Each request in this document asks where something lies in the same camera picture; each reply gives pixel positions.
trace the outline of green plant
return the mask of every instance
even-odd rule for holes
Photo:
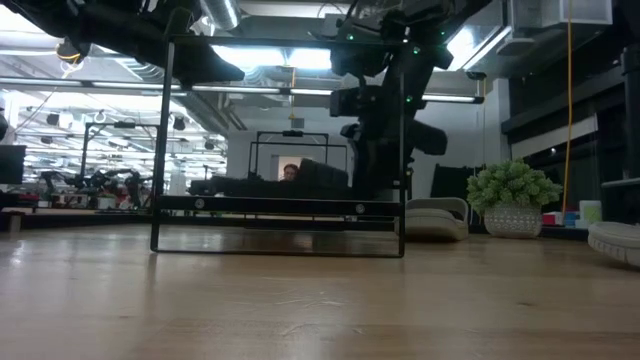
[[[547,205],[560,200],[562,186],[533,170],[522,159],[491,165],[468,179],[467,200],[480,212],[500,204]]]

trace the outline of monitor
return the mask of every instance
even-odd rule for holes
[[[0,184],[22,184],[26,146],[0,145]]]

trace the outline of black frame bar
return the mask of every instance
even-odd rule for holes
[[[282,146],[304,146],[304,147],[323,147],[325,148],[325,159],[324,163],[329,164],[329,149],[331,148],[342,148],[344,149],[344,171],[349,171],[349,148],[347,145],[338,145],[338,144],[296,144],[296,143],[287,143],[287,142],[258,142],[252,141],[249,145],[249,172],[251,172],[251,163],[253,162],[253,146],[256,146],[256,161],[255,166],[253,167],[253,172],[255,174],[258,173],[258,155],[260,152],[258,151],[260,145],[282,145]]]
[[[324,137],[324,142],[326,145],[325,148],[325,157],[324,157],[324,163],[328,164],[329,163],[329,134],[326,133],[304,133],[301,132],[302,136],[301,137],[305,137],[305,136],[322,136]],[[286,137],[285,135],[285,131],[282,132],[278,132],[278,131],[258,131],[256,133],[256,141],[252,142],[250,147],[249,147],[249,172],[251,172],[251,162],[252,162],[252,156],[253,156],[253,145],[256,144],[256,166],[254,167],[253,172],[254,173],[258,173],[258,159],[260,158],[260,145],[265,145],[267,143],[270,143],[269,141],[265,141],[265,142],[261,142],[260,138],[262,137],[262,135],[280,135],[282,137]],[[281,141],[279,145],[285,145],[285,146],[294,146],[294,145],[306,145],[306,144],[289,144],[289,143],[284,143],[284,141]]]
[[[89,150],[89,141],[91,141],[93,139],[94,136],[99,135],[100,131],[104,130],[105,127],[107,126],[113,126],[115,127],[116,123],[96,123],[96,122],[89,122],[84,124],[84,140],[82,142],[82,160],[80,163],[80,176],[82,176],[84,178],[84,175],[86,173],[86,168],[87,168],[87,151]],[[94,134],[93,136],[91,136],[90,134],[90,130],[92,127],[101,127],[101,129],[98,131],[98,133]],[[136,127],[145,127],[145,128],[155,128],[157,132],[160,132],[160,125],[144,125],[144,124],[136,124]]]
[[[160,127],[156,139],[156,157],[154,166],[154,187],[153,196],[156,200],[153,204],[153,215],[151,219],[151,239],[150,250],[158,253],[196,253],[196,254],[256,254],[256,255],[297,255],[297,256],[330,256],[330,257],[369,257],[369,258],[401,258],[405,254],[405,204],[406,204],[406,163],[405,163],[405,111],[404,111],[404,74],[400,79],[400,91],[398,101],[402,104],[402,111],[399,116],[399,160],[400,166],[398,174],[400,179],[399,202],[363,202],[363,201],[323,201],[323,200],[291,200],[291,199],[246,199],[246,198],[215,198],[215,197],[191,197],[191,196],[163,196],[164,168],[166,156],[166,143],[169,127],[169,105],[171,99],[171,88],[173,80],[173,65],[175,60],[175,42],[196,43],[196,44],[226,44],[226,45],[263,45],[263,46],[286,46],[286,47],[312,47],[312,48],[336,48],[336,47],[389,47],[400,48],[404,44],[382,44],[382,43],[337,43],[331,41],[292,41],[273,39],[246,39],[246,38],[220,38],[220,37],[197,37],[197,36],[174,36],[170,37],[167,44],[166,68],[162,89],[162,109],[160,115]],[[160,225],[168,223],[163,215],[164,210],[169,208],[179,208],[180,210],[196,211],[238,211],[249,213],[251,211],[266,211],[269,214],[296,214],[303,216],[314,215],[363,215],[366,216],[386,216],[397,218],[399,222],[398,231],[398,252],[397,254],[382,253],[323,253],[323,252],[281,252],[281,251],[191,251],[180,249],[160,249]]]

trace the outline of person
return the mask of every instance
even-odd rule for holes
[[[284,178],[282,181],[294,181],[298,175],[298,165],[287,164],[284,167]]]

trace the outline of wood grain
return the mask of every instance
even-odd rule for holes
[[[163,241],[180,234],[238,230]],[[640,273],[579,242],[394,260],[155,255],[149,226],[19,236],[0,240],[2,360],[640,359]]]

